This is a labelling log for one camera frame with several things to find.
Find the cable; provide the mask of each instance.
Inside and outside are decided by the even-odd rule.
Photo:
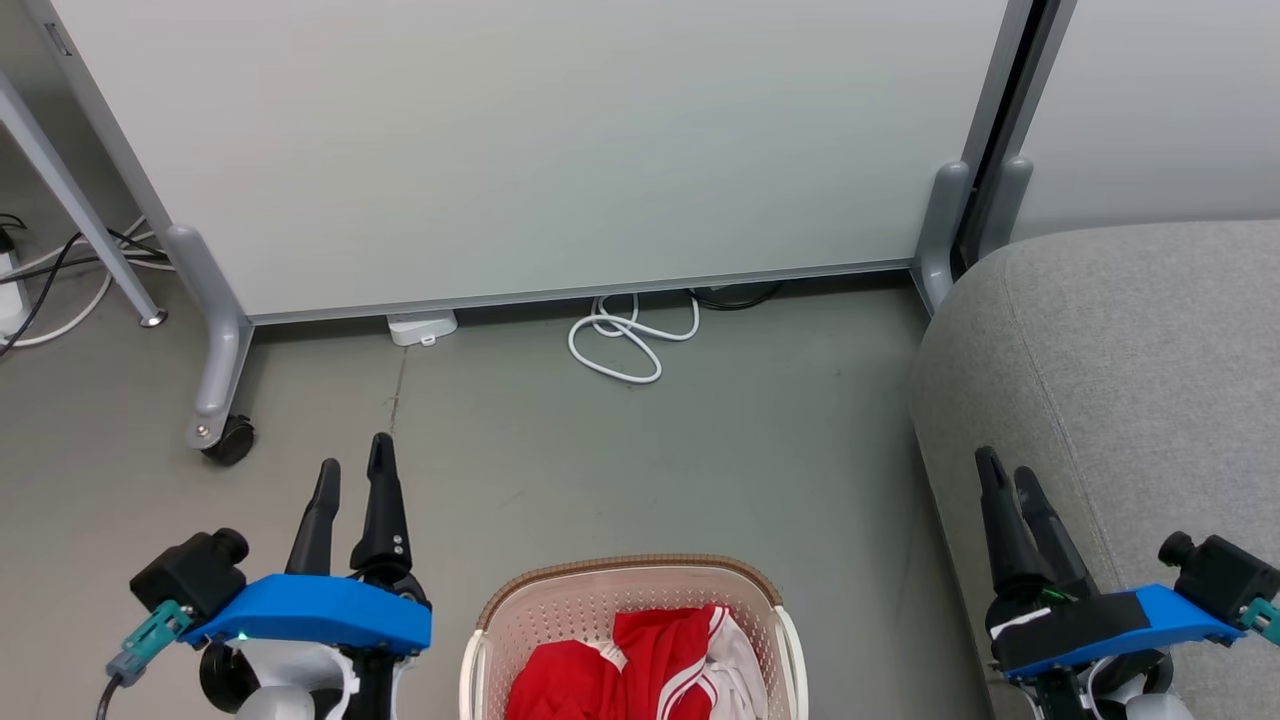
[[[58,260],[54,261],[54,268],[49,273],[49,278],[45,279],[45,287],[41,288],[40,297],[37,297],[35,305],[31,306],[31,314],[27,315],[27,319],[22,322],[22,327],[19,327],[17,332],[9,336],[9,340],[4,343],[4,347],[0,347],[0,357],[4,357],[5,352],[13,350],[13,347],[18,343],[18,340],[22,337],[22,333],[27,332],[27,328],[29,328],[31,323],[36,319],[36,313],[40,313],[40,306],[45,304],[45,297],[49,297],[49,288],[54,287],[54,279],[58,277],[58,270],[63,268],[63,260],[67,259],[67,254],[70,252],[72,246],[76,245],[76,240],[78,237],[79,233],[76,233],[74,236],[72,236],[70,240],[67,241],[67,245],[63,246],[63,251],[58,255]]]
[[[1027,705],[1032,706],[1032,717],[1036,720],[1043,720],[1044,714],[1041,712],[1039,703],[1036,702],[1036,696],[1033,696],[1027,688],[1019,687],[1018,689],[1023,691],[1023,697],[1027,698]]]
[[[138,250],[146,252],[147,255],[151,255],[154,258],[159,258],[161,260],[168,260],[169,259],[169,255],[166,255],[164,250],[156,250],[155,247],[147,247],[146,245],[142,245],[137,240],[134,240],[134,238],[132,238],[132,237],[129,237],[127,234],[118,233],[118,232],[113,231],[111,228],[106,228],[106,232],[110,233],[110,236],[114,237],[115,240],[119,240],[122,243],[137,247]]]
[[[102,287],[97,288],[97,295],[93,296],[93,300],[90,300],[88,305],[86,305],[84,309],[81,310],[78,315],[76,315],[74,318],[72,318],[65,325],[58,328],[56,331],[45,333],[42,336],[37,336],[37,337],[32,337],[32,338],[27,338],[27,340],[19,340],[19,341],[17,341],[17,342],[13,343],[13,347],[35,347],[37,345],[44,345],[44,343],[46,343],[46,342],[49,342],[51,340],[56,340],[56,338],[63,337],[64,334],[72,332],[72,329],[76,325],[83,323],[84,318],[88,318],[90,313],[92,313],[93,309],[97,307],[97,304],[102,301],[102,297],[106,296],[106,291],[110,287],[111,287],[111,273],[108,273],[106,277],[102,278]]]
[[[137,258],[132,251],[124,254],[125,259],[129,260],[131,265],[137,265],[138,268],[148,268],[152,270],[165,270],[168,273],[175,272],[172,265],[160,265],[157,263],[147,263],[145,260],[134,260]],[[63,263],[63,268],[73,268],[76,265],[86,265],[88,263],[100,263],[101,258],[96,255],[93,258],[79,258],[77,260],[68,260]],[[27,270],[26,273],[10,274],[0,277],[0,284],[14,283],[18,281],[29,281],[31,278],[38,278],[40,275],[47,275],[52,272],[52,266],[41,268],[38,270]]]
[[[707,297],[703,297],[701,295],[698,295],[698,292],[695,292],[694,290],[686,290],[685,292],[687,292],[689,296],[692,297],[694,300],[705,305],[709,310],[721,310],[731,313],[733,310],[746,310],[748,307],[755,307],[756,305],[777,295],[778,291],[782,290],[782,286],[786,284],[786,282],[787,281],[778,281],[773,283],[773,286],[771,286],[769,290],[764,291],[754,300],[748,300],[746,302],[717,302],[714,300],[709,300]]]
[[[132,232],[137,231],[138,227],[143,223],[143,220],[146,220],[146,218],[138,218],[137,220],[133,222],[133,224],[131,224],[128,227],[128,229],[125,232],[127,233],[132,233]],[[169,258],[168,255],[165,255],[164,252],[161,252],[159,250],[155,250],[152,247],[146,247],[146,246],[138,243],[138,240],[146,240],[147,237],[155,237],[155,233],[143,233],[141,236],[131,238],[131,237],[127,237],[127,234],[118,233],[118,232],[115,232],[115,231],[113,231],[110,228],[108,228],[108,232],[111,233],[113,237],[115,237],[116,240],[119,240],[122,242],[122,245],[131,245],[133,247],[137,247],[141,251],[143,251],[145,255],[160,256],[160,258],[164,258],[164,259]],[[45,297],[49,295],[49,288],[52,286],[54,278],[58,275],[58,272],[61,270],[63,268],[67,268],[67,266],[70,266],[70,265],[79,265],[79,264],[83,264],[83,263],[93,263],[93,261],[100,260],[100,258],[95,256],[95,258],[82,258],[82,259],[78,259],[78,260],[67,261],[67,254],[72,250],[72,247],[74,247],[76,245],[79,245],[82,242],[86,242],[83,240],[83,236],[81,233],[76,233],[74,236],[72,236],[70,240],[67,241],[67,245],[63,246],[61,251],[58,252],[58,260],[51,266],[41,269],[41,270],[31,270],[31,272],[27,272],[27,273],[9,274],[9,275],[5,275],[3,279],[0,279],[0,284],[3,284],[3,283],[18,282],[18,281],[22,281],[22,279],[26,279],[26,278],[29,278],[29,277],[41,275],[41,274],[45,274],[45,273],[49,274],[49,278],[45,281],[45,287],[40,291],[40,297],[36,300],[36,304],[32,305],[32,307],[31,307],[31,313],[27,315],[27,319],[23,320],[22,327],[19,327],[18,331],[13,336],[9,337],[9,340],[5,342],[4,347],[0,348],[0,356],[3,356],[5,352],[9,352],[9,350],[12,350],[14,347],[19,347],[19,348],[20,347],[35,347],[37,345],[42,345],[45,342],[49,342],[51,340],[55,340],[55,338],[59,338],[59,337],[67,334],[73,328],[76,328],[77,325],[79,325],[81,323],[83,323],[84,319],[88,318],[90,314],[93,313],[93,310],[99,306],[99,304],[102,302],[102,297],[106,296],[106,291],[111,287],[111,274],[110,273],[108,273],[106,277],[102,278],[101,287],[97,288],[97,293],[93,296],[92,300],[90,300],[88,305],[84,306],[84,309],[81,310],[79,314],[77,314],[74,318],[72,318],[67,324],[64,324],[63,327],[60,327],[60,328],[58,328],[58,329],[55,329],[52,332],[45,333],[42,336],[33,337],[33,338],[27,338],[27,340],[20,340],[22,334],[27,332],[27,329],[31,327],[31,323],[36,319],[36,313],[38,313],[40,307],[44,305]],[[134,252],[134,251],[125,251],[125,256],[127,258],[128,256],[136,256],[136,255],[137,255],[137,252]],[[44,259],[41,259],[40,261],[37,261],[37,264],[41,263],[41,261],[44,261],[44,260],[47,260],[47,259],[49,259],[49,256],[46,255]],[[174,272],[173,266],[170,266],[170,265],[157,265],[155,263],[146,263],[146,261],[142,261],[142,260],[133,260],[133,259],[129,259],[128,261],[131,264],[133,264],[133,265],[140,265],[142,268],[151,268],[151,269],[155,269],[155,270]],[[29,266],[31,266],[31,264],[24,265],[24,268],[29,268]]]
[[[133,246],[138,247],[140,250],[145,251],[147,255],[155,255],[156,258],[168,260],[169,256],[166,254],[164,254],[163,251],[156,250],[154,247],[146,247],[143,245],[138,245],[140,241],[155,237],[156,233],[154,233],[154,232],[145,232],[145,233],[142,233],[142,234],[140,234],[137,237],[127,237],[127,236],[133,234],[133,232],[137,231],[138,227],[141,227],[145,220],[146,220],[145,217],[143,218],[138,218],[137,220],[133,222],[133,224],[131,224],[128,228],[125,228],[125,231],[123,233],[118,233],[118,232],[115,232],[113,229],[108,229],[108,232],[111,233],[111,236],[115,237],[116,240],[120,240],[125,245],[133,245]],[[77,233],[76,237],[78,238],[77,242],[76,242],[76,245],[88,245],[88,241],[83,238],[84,236],[82,233]],[[32,268],[38,268],[40,265],[44,265],[49,260],[56,258],[58,252],[59,252],[59,250],[51,250],[51,251],[46,252],[45,255],[35,259],[35,260],[31,260],[31,261],[28,261],[28,263],[26,263],[23,265],[18,265],[17,268],[9,270],[9,273],[6,275],[4,275],[4,277],[9,278],[9,277],[13,277],[13,275],[17,275],[18,273],[24,273],[27,270],[31,270]]]
[[[689,332],[686,332],[684,334],[675,334],[675,333],[668,333],[668,332],[664,332],[664,331],[659,331],[657,328],[650,328],[649,325],[644,325],[644,324],[640,324],[637,322],[637,319],[640,318],[640,296],[639,295],[631,293],[631,318],[630,319],[628,318],[623,318],[621,315],[613,315],[608,310],[604,309],[604,301],[608,300],[609,297],[611,296],[608,296],[608,295],[602,295],[602,296],[591,300],[591,314],[588,315],[588,316],[585,316],[585,318],[582,318],[581,320],[573,323],[573,327],[570,328],[570,331],[568,331],[568,351],[573,355],[573,357],[579,363],[586,365],[588,368],[595,370],[596,373],[603,373],[605,375],[609,375],[611,378],[620,379],[620,380],[622,380],[625,383],[643,386],[643,384],[649,384],[649,383],[658,382],[658,378],[662,377],[662,361],[658,360],[657,355],[654,355],[653,348],[649,347],[649,343],[646,343],[644,340],[640,338],[640,334],[654,337],[654,338],[658,338],[658,340],[666,340],[666,341],[669,341],[669,342],[684,342],[684,341],[694,337],[695,334],[698,334],[698,324],[699,324],[698,299],[690,300],[690,304],[694,306],[694,325],[691,328],[689,328]],[[653,363],[653,374],[644,375],[644,377],[641,377],[641,375],[628,375],[626,373],[620,373],[617,370],[613,370],[611,368],[605,368],[604,365],[600,365],[599,363],[594,363],[594,361],[588,360],[586,357],[584,357],[582,354],[577,351],[577,343],[575,342],[573,338],[577,336],[577,332],[580,329],[582,329],[584,327],[586,327],[589,323],[591,324],[591,327],[595,328],[595,332],[600,333],[604,337],[626,337],[627,340],[630,340],[631,342],[634,342],[636,345],[636,347],[639,347],[640,351],[644,352],[645,356],[649,357],[649,361]],[[612,325],[614,329],[608,329],[604,325]]]
[[[1089,712],[1093,714],[1093,717],[1096,720],[1103,720],[1103,717],[1102,714],[1098,712],[1098,701],[1093,698],[1093,678],[1098,674],[1100,670],[1102,670],[1107,665],[1111,665],[1111,661],[1115,659],[1116,656],[1112,655],[1094,662],[1093,667],[1089,669],[1089,676],[1084,680],[1084,697],[1089,700]]]
[[[97,712],[93,715],[93,720],[106,720],[106,708],[111,705],[111,696],[115,694],[118,687],[120,687],[120,676],[111,675],[102,691],[102,697],[97,701]]]

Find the power strip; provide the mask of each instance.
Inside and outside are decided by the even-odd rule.
[[[0,255],[0,275],[13,272],[19,265],[18,252]],[[9,337],[27,322],[31,305],[27,300],[27,286],[22,281],[0,284],[0,336]]]

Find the gray floor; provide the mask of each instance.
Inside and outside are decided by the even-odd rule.
[[[143,616],[128,578],[165,546],[230,525],[250,538],[251,577],[278,571],[326,456],[348,470],[344,561],[383,429],[436,611],[402,717],[456,715],[463,643],[509,578],[669,551],[731,555],[780,585],[813,717],[984,715],[904,410],[924,325],[909,287],[710,313],[695,340],[658,347],[667,374],[646,388],[575,364],[559,309],[463,315],[433,348],[396,347],[376,323],[268,331],[242,393],[259,447],[219,469],[182,446],[202,324],[169,277],[147,282],[165,325],[138,328],[113,290],[63,341],[0,360],[0,696],[14,717],[88,716],[102,662]],[[681,328],[687,313],[644,318]],[[621,343],[584,340],[641,369]],[[113,716],[218,717],[196,661],[169,650]]]

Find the red clothing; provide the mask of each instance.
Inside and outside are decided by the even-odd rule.
[[[759,664],[724,607],[620,612],[613,642],[626,656],[621,671],[577,641],[534,648],[511,687],[507,720],[767,716]]]
[[[577,641],[540,644],[511,684],[507,720],[622,720],[618,667]]]

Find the basket rim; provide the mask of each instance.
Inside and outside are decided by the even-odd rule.
[[[771,583],[764,574],[741,560],[735,560],[724,555],[620,555],[613,557],[600,557],[596,560],[580,560],[577,562],[550,565],[548,568],[530,570],[518,575],[507,584],[502,585],[498,592],[493,593],[493,597],[489,598],[489,602],[485,603],[484,610],[480,612],[480,619],[476,620],[476,629],[480,632],[488,632],[489,621],[493,620],[493,614],[498,610],[498,606],[525,585],[531,585],[553,578],[596,573],[600,570],[625,570],[631,568],[716,568],[719,570],[730,570],[750,580],[756,588],[760,589],[762,593],[764,593],[764,597],[768,598],[769,603],[774,607],[782,605],[782,594],[778,593],[778,589],[773,587],[773,583]]]

